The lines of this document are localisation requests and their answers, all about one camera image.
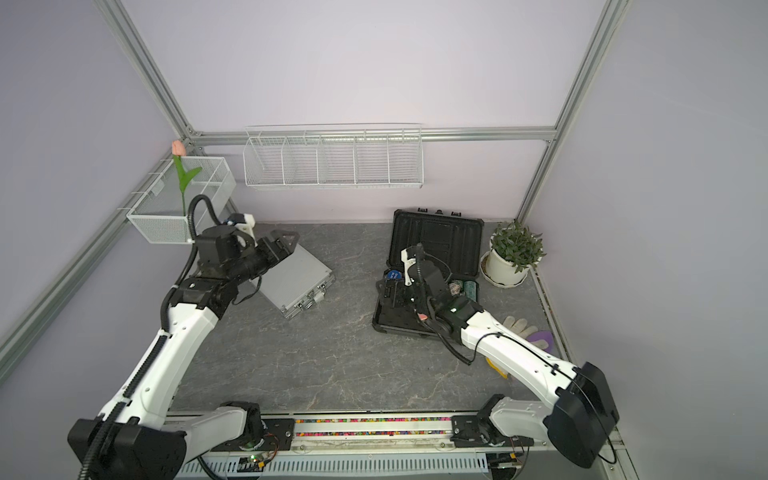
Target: green plant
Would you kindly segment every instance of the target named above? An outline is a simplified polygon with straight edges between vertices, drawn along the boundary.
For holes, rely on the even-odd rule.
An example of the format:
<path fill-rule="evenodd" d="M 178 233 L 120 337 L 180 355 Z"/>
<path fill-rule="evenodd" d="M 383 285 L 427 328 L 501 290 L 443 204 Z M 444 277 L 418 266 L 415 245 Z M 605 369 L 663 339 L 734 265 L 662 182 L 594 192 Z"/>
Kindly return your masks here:
<path fill-rule="evenodd" d="M 515 272 L 525 270 L 546 255 L 541 247 L 541 234 L 534 235 L 517 220 L 499 224 L 491 244 L 501 258 L 516 265 Z"/>
<path fill-rule="evenodd" d="M 179 140 L 175 140 L 171 146 L 171 151 L 174 155 L 174 164 L 176 165 L 176 174 L 179 176 L 179 190 L 181 190 L 181 211 L 184 212 L 184 216 L 187 216 L 187 201 L 184 198 L 184 191 L 187 190 L 187 185 L 190 184 L 195 175 L 199 174 L 202 167 L 195 167 L 192 170 L 186 171 L 184 165 L 181 164 L 181 157 L 187 154 L 184 144 Z"/>

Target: toolbox lid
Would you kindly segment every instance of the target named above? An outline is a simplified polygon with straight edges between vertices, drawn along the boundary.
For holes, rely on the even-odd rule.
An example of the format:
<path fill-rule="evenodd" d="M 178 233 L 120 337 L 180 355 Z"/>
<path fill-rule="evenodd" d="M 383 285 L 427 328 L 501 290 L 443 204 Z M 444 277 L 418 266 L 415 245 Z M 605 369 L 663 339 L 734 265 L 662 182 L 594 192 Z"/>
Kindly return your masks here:
<path fill-rule="evenodd" d="M 396 210 L 392 226 L 392 242 L 389 245 L 387 266 L 402 272 L 405 266 L 400 252 L 421 242 L 424 251 L 445 262 L 457 280 L 473 280 L 480 268 L 480 242 L 484 222 L 475 218 L 462 218 L 461 214 L 442 214 L 437 210 L 430 214 L 426 209 L 418 212 Z M 430 256 L 444 275 L 445 266 Z"/>

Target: corner wall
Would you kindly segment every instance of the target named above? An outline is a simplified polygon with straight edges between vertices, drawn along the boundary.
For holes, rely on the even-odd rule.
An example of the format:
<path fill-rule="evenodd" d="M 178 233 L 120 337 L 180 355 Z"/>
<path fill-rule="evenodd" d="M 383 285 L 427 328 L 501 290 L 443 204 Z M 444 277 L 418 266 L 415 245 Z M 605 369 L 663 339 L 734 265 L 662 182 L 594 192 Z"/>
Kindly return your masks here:
<path fill-rule="evenodd" d="M 174 133 L 87 0 L 3 2 L 0 111 L 2 339 Z"/>
<path fill-rule="evenodd" d="M 766 25 L 634 0 L 529 219 L 641 479 L 768 475 Z"/>

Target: pink tulip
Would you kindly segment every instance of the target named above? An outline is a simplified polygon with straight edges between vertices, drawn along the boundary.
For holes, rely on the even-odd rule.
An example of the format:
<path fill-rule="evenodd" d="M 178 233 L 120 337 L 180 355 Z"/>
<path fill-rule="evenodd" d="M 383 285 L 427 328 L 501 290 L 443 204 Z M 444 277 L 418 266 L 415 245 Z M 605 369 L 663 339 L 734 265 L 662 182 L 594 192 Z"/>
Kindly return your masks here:
<path fill-rule="evenodd" d="M 174 140 L 170 146 L 170 150 L 174 155 L 178 155 L 179 157 L 187 155 L 187 149 L 184 148 L 184 144 L 181 143 L 181 140 Z"/>

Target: white mesh basket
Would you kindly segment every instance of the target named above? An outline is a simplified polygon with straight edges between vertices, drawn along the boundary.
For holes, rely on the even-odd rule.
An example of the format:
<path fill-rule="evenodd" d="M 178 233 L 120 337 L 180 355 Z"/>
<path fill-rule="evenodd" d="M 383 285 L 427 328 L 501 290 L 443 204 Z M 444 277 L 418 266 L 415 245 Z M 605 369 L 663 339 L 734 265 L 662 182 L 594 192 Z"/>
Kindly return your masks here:
<path fill-rule="evenodd" d="M 417 124 L 288 125 L 246 132 L 245 180 L 257 190 L 424 184 Z"/>
<path fill-rule="evenodd" d="M 184 193 L 187 206 L 195 195 L 206 194 L 216 215 L 220 214 L 235 188 L 235 179 L 227 161 L 222 157 L 182 157 L 181 163 L 185 170 L 203 168 L 187 185 Z M 181 207 L 179 177 L 173 161 L 168 161 L 168 165 L 128 210 L 126 216 L 150 243 L 191 242 L 187 218 Z M 201 232 L 213 224 L 205 204 L 200 202 L 195 209 L 197 231 Z"/>

